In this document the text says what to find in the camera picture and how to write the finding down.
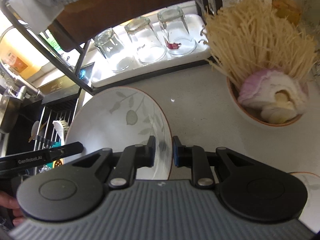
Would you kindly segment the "person's left hand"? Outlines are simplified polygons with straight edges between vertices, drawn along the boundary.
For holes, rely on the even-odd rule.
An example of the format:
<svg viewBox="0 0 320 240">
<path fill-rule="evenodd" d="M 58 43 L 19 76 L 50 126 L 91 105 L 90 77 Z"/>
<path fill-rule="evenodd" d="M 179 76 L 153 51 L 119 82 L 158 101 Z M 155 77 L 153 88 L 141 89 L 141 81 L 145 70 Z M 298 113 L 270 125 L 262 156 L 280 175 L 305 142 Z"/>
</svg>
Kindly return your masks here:
<svg viewBox="0 0 320 240">
<path fill-rule="evenodd" d="M 23 212 L 16 198 L 1 191 L 0 203 L 1 203 L 1 207 L 12 210 L 12 214 L 14 216 L 12 223 L 14 226 L 18 226 L 19 224 L 24 222 Z"/>
</svg>

